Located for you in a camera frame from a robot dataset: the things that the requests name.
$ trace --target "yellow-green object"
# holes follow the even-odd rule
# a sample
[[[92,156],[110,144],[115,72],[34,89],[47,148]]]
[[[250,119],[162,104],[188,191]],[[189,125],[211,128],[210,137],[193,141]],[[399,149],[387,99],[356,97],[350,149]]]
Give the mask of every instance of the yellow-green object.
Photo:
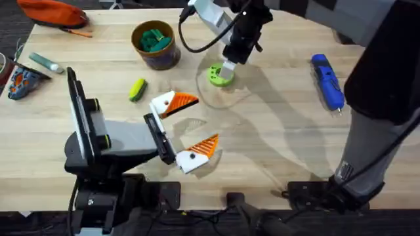
[[[234,80],[234,75],[230,78],[222,78],[219,76],[219,73],[222,69],[222,63],[216,63],[213,64],[208,70],[207,70],[207,79],[212,85],[215,85],[216,87],[226,87],[232,83]]]
[[[129,95],[130,101],[132,102],[139,101],[142,95],[144,94],[146,87],[147,87],[147,81],[145,79],[138,79],[136,83],[134,83],[130,89],[130,95]]]

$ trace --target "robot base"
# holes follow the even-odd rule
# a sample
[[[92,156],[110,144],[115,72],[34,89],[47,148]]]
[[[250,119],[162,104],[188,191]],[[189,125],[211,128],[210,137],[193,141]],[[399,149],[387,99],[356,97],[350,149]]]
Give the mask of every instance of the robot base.
[[[331,184],[329,182],[289,182],[287,191],[282,192],[282,197],[289,201],[293,210],[312,207],[311,210],[337,211],[344,214],[348,210],[362,213],[370,209],[369,202],[356,210],[348,205],[343,196],[335,192],[326,195],[330,189]]]

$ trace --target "brown cup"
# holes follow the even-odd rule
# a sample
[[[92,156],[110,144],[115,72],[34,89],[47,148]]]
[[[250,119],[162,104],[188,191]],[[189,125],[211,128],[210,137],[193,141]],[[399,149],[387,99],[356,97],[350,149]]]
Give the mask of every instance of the brown cup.
[[[171,42],[162,50],[157,52],[144,52],[140,47],[140,39],[145,31],[158,29],[165,37],[171,37]],[[175,36],[169,24],[160,20],[151,20],[138,25],[131,35],[131,43],[143,60],[152,69],[170,69],[180,59],[181,51],[175,44]]]
[[[12,61],[8,59],[7,56],[0,53],[0,94],[11,76],[13,67],[14,64]]]

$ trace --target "black cable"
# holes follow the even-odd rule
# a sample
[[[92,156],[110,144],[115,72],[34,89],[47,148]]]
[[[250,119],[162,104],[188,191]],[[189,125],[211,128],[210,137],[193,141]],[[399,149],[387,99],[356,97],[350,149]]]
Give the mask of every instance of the black cable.
[[[249,4],[251,2],[252,2],[252,0],[248,0],[248,2],[246,2],[245,5],[242,7],[241,11],[239,11],[239,13],[237,13],[237,15],[235,16],[233,21],[231,21],[231,23],[224,30],[218,36],[216,36],[212,41],[210,41],[210,43],[208,43],[207,45],[205,45],[204,47],[201,47],[199,49],[191,49],[186,44],[184,36],[182,34],[182,29],[181,29],[181,24],[191,15],[191,12],[193,11],[194,7],[190,7],[189,10],[183,11],[180,15],[180,20],[179,20],[179,23],[178,23],[178,33],[179,33],[179,38],[180,38],[182,44],[184,45],[184,47],[186,48],[186,50],[188,50],[192,53],[199,53],[199,52],[203,52],[203,51],[209,49],[210,47],[212,47],[215,43],[217,43],[217,41],[219,41],[224,35],[226,35],[226,33],[228,33],[229,30],[232,29],[232,27],[234,27],[236,22],[242,17],[243,12],[245,11],[245,9],[249,6]]]
[[[345,180],[344,182],[342,182],[339,185],[336,185],[335,187],[331,188],[329,191],[327,191],[326,193],[324,193],[314,204],[311,204],[310,206],[306,206],[305,208],[303,208],[302,210],[296,211],[295,213],[291,214],[289,217],[283,219],[283,223],[288,223],[290,220],[296,218],[297,216],[299,216],[302,213],[308,212],[309,210],[312,210],[313,208],[317,207],[319,204],[322,203],[322,201],[331,193],[337,191],[339,188],[343,187],[344,185],[350,183],[351,181],[355,180],[357,177],[361,176],[362,174],[364,174],[365,172],[367,172],[368,170],[370,170],[372,167],[374,167],[376,164],[378,164],[379,162],[381,162],[389,153],[391,153],[394,148],[396,148],[398,145],[400,145],[404,139],[407,138],[407,136],[409,136],[411,134],[411,132],[413,132],[413,130],[419,125],[420,123],[420,115],[418,115],[414,121],[405,129],[405,131],[403,133],[401,133],[401,135],[399,135],[399,137],[397,137],[397,139],[395,139],[395,141],[393,141],[393,143],[391,143],[387,148],[385,148],[379,155],[377,158],[375,158],[371,163],[369,163],[368,165],[366,165],[362,170],[359,170],[356,174],[353,174],[352,176],[350,176],[350,178],[348,178],[347,180]]]
[[[74,236],[74,232],[72,229],[73,205],[74,205],[74,199],[75,199],[76,191],[78,187],[79,187],[79,178],[76,178],[76,181],[74,182],[72,195],[70,196],[70,201],[68,203],[68,211],[67,211],[67,232],[69,236]]]
[[[155,218],[151,218],[150,226],[149,226],[149,229],[147,230],[145,236],[149,236],[150,232],[152,231],[152,228],[153,228],[154,224],[156,223],[156,220],[158,220],[161,215],[162,215],[162,211],[160,211],[158,216],[156,216]]]
[[[217,233],[217,235],[219,235],[219,236],[225,236],[223,233],[221,233],[219,231],[219,229],[217,229],[216,224],[212,223],[211,226],[213,226],[213,229],[215,230],[215,232]]]

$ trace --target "orange patterned object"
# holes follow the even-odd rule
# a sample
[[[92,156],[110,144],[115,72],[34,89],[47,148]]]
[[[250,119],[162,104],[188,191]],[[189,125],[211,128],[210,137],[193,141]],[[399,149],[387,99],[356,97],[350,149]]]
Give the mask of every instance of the orange patterned object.
[[[210,158],[211,156],[213,156],[216,150],[218,141],[219,141],[219,135],[215,134],[212,137],[206,140],[203,140],[192,147],[187,148],[186,150],[203,154],[203,155],[206,155],[208,158]]]
[[[163,113],[161,116],[162,118],[166,118],[182,109],[198,103],[198,101],[199,100],[196,96],[192,96],[183,92],[176,92],[175,97],[172,99],[165,113]]]

